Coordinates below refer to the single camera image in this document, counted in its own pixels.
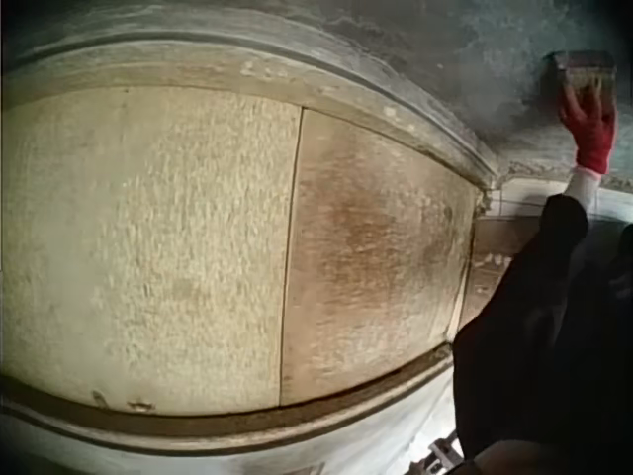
red glove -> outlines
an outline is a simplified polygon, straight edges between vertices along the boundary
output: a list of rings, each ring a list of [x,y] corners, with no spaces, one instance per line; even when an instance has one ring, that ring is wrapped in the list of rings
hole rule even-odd
[[[615,101],[611,96],[602,104],[599,83],[581,94],[581,101],[570,84],[563,87],[559,114],[561,122],[574,136],[579,166],[604,175],[615,140]]]

white cuff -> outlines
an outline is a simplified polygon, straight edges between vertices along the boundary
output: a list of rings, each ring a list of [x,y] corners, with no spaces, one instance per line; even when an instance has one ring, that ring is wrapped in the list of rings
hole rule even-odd
[[[601,180],[602,175],[599,173],[582,166],[577,166],[574,168],[570,183],[567,185],[567,189],[563,194],[574,198],[585,208],[585,211],[588,212],[597,193],[597,189],[600,187]]]

black sleeve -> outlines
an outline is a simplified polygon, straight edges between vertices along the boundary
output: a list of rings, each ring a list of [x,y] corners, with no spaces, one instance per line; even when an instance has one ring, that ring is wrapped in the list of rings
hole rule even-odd
[[[457,433],[467,458],[503,438],[534,394],[565,312],[572,253],[588,231],[575,199],[547,200],[537,235],[453,343]]]

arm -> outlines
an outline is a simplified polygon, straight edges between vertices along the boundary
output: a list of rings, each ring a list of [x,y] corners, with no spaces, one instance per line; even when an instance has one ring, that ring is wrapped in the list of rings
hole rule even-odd
[[[612,104],[603,110],[599,86],[586,92],[582,104],[565,86],[561,120],[578,146],[570,184],[563,195],[548,199],[537,235],[510,264],[480,315],[455,338],[457,431],[467,457],[521,437],[516,424],[558,334],[571,256],[587,233],[586,209],[607,169],[614,111]]]

dark clothing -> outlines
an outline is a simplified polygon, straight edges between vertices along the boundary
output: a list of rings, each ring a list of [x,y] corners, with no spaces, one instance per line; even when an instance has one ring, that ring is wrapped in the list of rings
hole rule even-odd
[[[454,396],[467,458],[518,439],[581,456],[585,470],[589,456],[603,462],[601,447],[633,448],[631,243],[607,269],[572,281],[572,254],[587,232],[576,200],[550,197],[537,235],[457,334]]]

